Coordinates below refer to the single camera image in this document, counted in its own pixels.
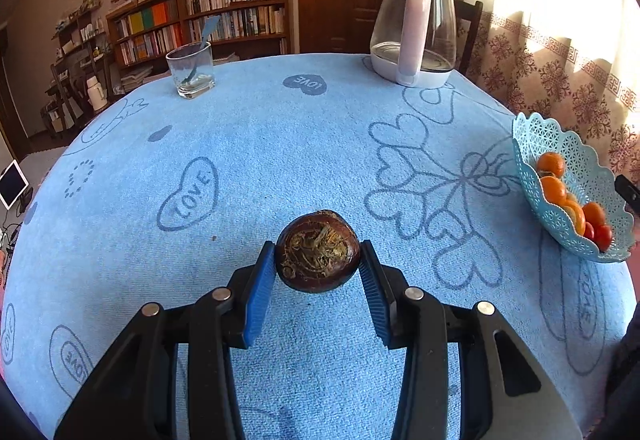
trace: curtain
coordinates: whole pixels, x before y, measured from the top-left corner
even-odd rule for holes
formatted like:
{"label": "curtain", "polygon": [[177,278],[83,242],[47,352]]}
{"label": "curtain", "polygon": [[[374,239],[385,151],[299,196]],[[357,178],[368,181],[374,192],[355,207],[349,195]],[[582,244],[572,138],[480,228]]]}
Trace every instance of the curtain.
{"label": "curtain", "polygon": [[[593,146],[601,164],[640,182],[636,1],[480,1],[467,77],[514,113],[555,118]],[[467,29],[458,27],[460,49]]]}

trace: white kettle base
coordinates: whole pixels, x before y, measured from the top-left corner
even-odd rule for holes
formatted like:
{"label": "white kettle base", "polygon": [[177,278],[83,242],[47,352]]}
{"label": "white kettle base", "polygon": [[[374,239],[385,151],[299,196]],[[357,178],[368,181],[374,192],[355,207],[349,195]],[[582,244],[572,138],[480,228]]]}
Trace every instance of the white kettle base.
{"label": "white kettle base", "polygon": [[[396,70],[398,65],[387,59],[377,56],[373,52],[371,53],[371,65],[376,73],[384,77],[387,81],[397,83]],[[449,75],[452,70],[447,72],[425,72],[419,71],[415,76],[414,84],[411,84],[411,88],[423,88],[426,90],[433,90],[435,88],[441,88],[444,83],[449,79]]]}

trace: turquoise plastic basket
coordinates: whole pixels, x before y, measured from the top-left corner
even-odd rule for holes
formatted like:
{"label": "turquoise plastic basket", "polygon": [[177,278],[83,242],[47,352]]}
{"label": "turquoise plastic basket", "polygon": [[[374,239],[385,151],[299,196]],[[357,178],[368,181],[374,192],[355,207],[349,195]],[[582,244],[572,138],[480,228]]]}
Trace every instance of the turquoise plastic basket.
{"label": "turquoise plastic basket", "polygon": [[[633,216],[625,211],[625,201],[615,191],[611,169],[598,163],[596,150],[582,143],[575,131],[562,131],[553,118],[532,113],[529,118],[519,113],[513,125],[513,152],[520,183],[534,214],[546,230],[566,250],[585,260],[617,263],[631,255],[634,245]],[[607,213],[607,223],[613,229],[613,242],[606,252],[600,252],[591,240],[579,236],[569,215],[559,206],[550,204],[542,194],[542,184],[535,165],[547,151],[560,153],[566,162],[562,181],[580,205],[599,203]]]}

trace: metal rivet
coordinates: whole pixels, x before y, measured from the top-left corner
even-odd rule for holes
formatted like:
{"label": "metal rivet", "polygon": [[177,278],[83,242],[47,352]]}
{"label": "metal rivet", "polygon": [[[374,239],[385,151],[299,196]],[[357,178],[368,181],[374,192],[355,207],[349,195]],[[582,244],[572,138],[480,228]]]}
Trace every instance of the metal rivet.
{"label": "metal rivet", "polygon": [[410,286],[404,291],[404,295],[414,301],[420,301],[424,297],[424,292],[417,286]]}
{"label": "metal rivet", "polygon": [[151,317],[156,315],[160,311],[160,305],[158,303],[147,303],[142,307],[142,315]]}
{"label": "metal rivet", "polygon": [[226,301],[231,297],[231,290],[229,290],[226,286],[221,286],[220,288],[215,289],[211,296],[216,301]]}
{"label": "metal rivet", "polygon": [[478,311],[484,315],[493,315],[495,312],[495,306],[488,301],[481,301],[478,303]]}

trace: orange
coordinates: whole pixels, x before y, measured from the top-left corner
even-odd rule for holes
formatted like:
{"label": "orange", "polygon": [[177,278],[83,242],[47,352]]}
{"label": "orange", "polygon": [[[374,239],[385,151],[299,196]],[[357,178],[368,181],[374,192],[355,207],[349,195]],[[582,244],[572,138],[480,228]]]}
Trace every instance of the orange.
{"label": "orange", "polygon": [[549,171],[560,178],[566,171],[566,162],[561,154],[549,151],[540,155],[536,168],[538,171]]}
{"label": "orange", "polygon": [[602,226],[606,223],[606,214],[602,206],[597,202],[589,202],[585,204],[582,208],[584,211],[585,219],[593,226],[596,227]]}
{"label": "orange", "polygon": [[586,228],[586,220],[584,219],[584,213],[580,204],[566,200],[562,205],[562,208],[569,214],[571,221],[574,223],[575,232],[584,236],[584,229]]}
{"label": "orange", "polygon": [[566,201],[566,187],[561,180],[555,176],[543,176],[540,179],[542,184],[542,192],[546,201],[550,204],[564,205]]}

